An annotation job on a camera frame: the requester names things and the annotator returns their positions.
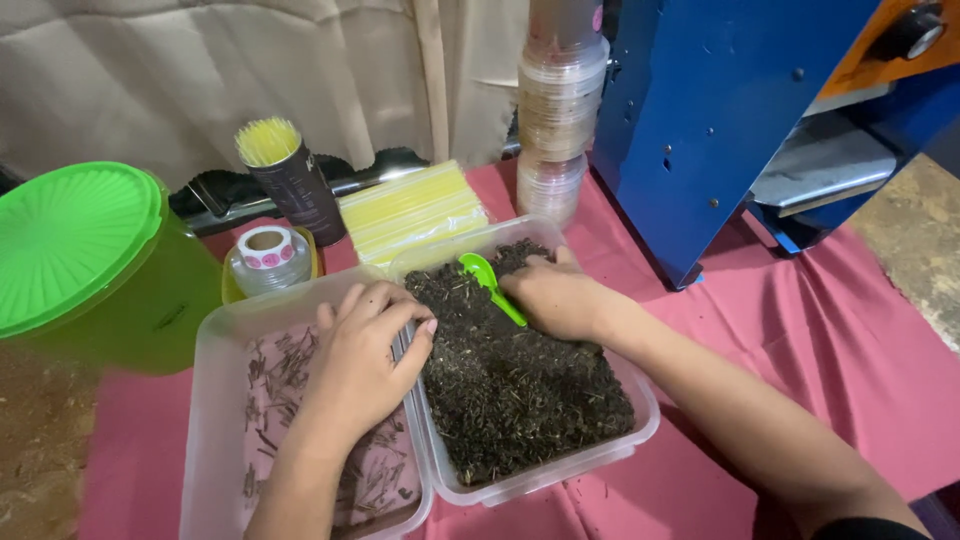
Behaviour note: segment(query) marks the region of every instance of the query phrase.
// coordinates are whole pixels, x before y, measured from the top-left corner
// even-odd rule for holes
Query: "pink cloth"
[[[515,215],[514,162],[468,179],[497,220]],[[222,256],[239,234],[208,245]],[[960,479],[960,362],[850,230],[780,260],[746,221],[736,222],[705,254],[706,281],[680,294],[664,291],[593,180],[565,235],[589,274],[829,422],[907,500]],[[356,262],[348,241],[325,257],[329,272]],[[104,378],[82,540],[177,538],[190,382],[189,371]],[[744,539],[755,506],[750,489],[664,418],[634,456],[564,484],[494,508],[435,498],[410,537]]]

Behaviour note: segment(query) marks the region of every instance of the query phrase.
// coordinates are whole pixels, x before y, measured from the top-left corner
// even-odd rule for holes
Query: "hand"
[[[500,279],[500,288],[519,301],[538,329],[559,339],[603,345],[603,321],[611,311],[636,304],[584,274],[566,247],[557,248],[554,255],[556,263],[528,257],[525,268]]]
[[[394,362],[391,344],[411,320],[421,321],[403,358]],[[310,366],[310,380],[297,420],[320,415],[323,434],[335,434],[349,452],[367,431],[403,401],[433,349],[437,319],[397,284],[354,285],[334,311],[317,310],[321,349]]]

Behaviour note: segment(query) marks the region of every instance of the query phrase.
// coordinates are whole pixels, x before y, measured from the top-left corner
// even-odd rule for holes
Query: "orange machine part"
[[[879,83],[889,83],[960,62],[960,0],[943,0],[944,12],[940,18],[946,24],[944,33],[929,50],[914,60],[878,61],[865,58],[874,40],[904,12],[919,3],[916,0],[883,0],[817,97],[831,97]]]

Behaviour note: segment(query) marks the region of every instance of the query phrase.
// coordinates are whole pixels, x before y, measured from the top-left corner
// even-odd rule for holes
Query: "plastic storage box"
[[[403,278],[411,271],[436,268],[467,252],[492,257],[496,246],[523,238],[530,238],[551,250],[566,243],[556,225],[528,215],[407,250],[396,256],[388,272],[392,280],[403,283]],[[409,343],[412,330],[408,326],[405,335],[401,336],[404,347]],[[607,360],[634,406],[636,425],[632,432],[523,473],[471,487],[461,485],[456,479],[446,454],[446,445],[434,426],[422,380],[419,380],[413,390],[414,407],[421,425],[419,434],[424,438],[423,446],[427,450],[427,471],[433,489],[450,503],[493,506],[633,455],[635,446],[649,439],[660,425],[660,407],[646,379],[630,362],[610,352],[607,352]]]
[[[244,519],[245,400],[249,388],[247,345],[272,331],[313,323],[322,302],[338,305],[349,287],[384,279],[371,266],[358,266],[229,306],[206,317],[197,335],[196,365],[187,434],[186,466],[180,512],[180,540],[241,540]],[[399,352],[398,341],[395,353]],[[422,496],[419,504],[397,510],[352,530],[348,538],[398,538],[423,523],[433,501],[427,480],[426,451],[414,398],[403,406]]]

